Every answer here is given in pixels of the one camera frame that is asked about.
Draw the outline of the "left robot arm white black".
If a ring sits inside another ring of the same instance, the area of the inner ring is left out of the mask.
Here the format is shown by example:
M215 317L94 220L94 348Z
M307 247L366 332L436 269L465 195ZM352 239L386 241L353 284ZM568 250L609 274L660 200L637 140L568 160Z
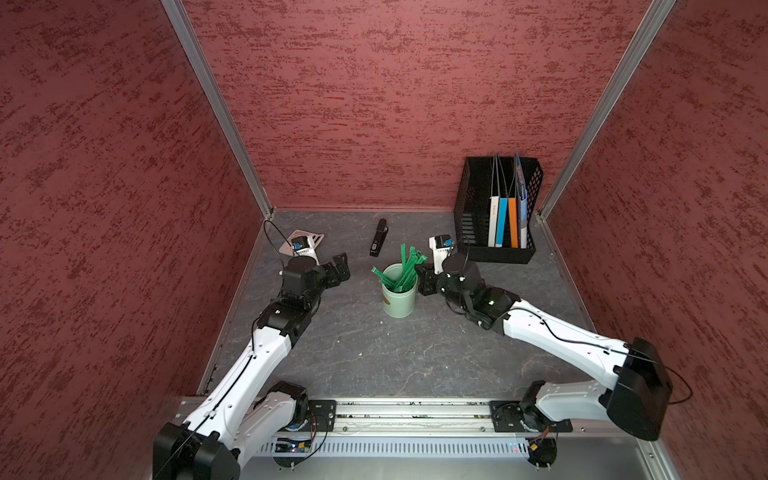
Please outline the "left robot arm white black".
M255 319L251 340L207 398L179 425L154 440L155 479L237 479L280 430L309 424L305 388L280 382L257 395L310 325L322 293L349 280L346 254L319 264L297 256L282 270L277 298Z

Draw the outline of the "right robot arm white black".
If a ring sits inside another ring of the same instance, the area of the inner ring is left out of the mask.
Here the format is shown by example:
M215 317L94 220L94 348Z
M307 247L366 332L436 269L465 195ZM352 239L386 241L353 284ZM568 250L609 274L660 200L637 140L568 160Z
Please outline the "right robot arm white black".
M637 337L627 343L584 330L488 285L477 265L457 253L416 269L427 294L478 327L523 341L588 375L571 383L533 382L517 404L522 424L544 431L569 420L610 421L645 441L659 439L673 383L657 348Z

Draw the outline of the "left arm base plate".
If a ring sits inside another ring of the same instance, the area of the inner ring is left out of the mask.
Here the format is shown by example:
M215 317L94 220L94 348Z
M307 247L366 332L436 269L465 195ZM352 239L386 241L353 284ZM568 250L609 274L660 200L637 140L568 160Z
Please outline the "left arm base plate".
M329 399L310 399L305 423L299 432L311 432L316 429L320 433L334 430L338 402Z

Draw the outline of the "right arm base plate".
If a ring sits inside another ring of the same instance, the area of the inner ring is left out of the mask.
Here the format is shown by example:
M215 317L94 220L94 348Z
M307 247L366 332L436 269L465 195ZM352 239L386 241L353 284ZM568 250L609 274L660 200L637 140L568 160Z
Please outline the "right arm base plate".
M497 433L541 434L546 429L550 433L571 433L570 420L553 421L541 413L535 406L521 405L520 401L491 401L490 419Z

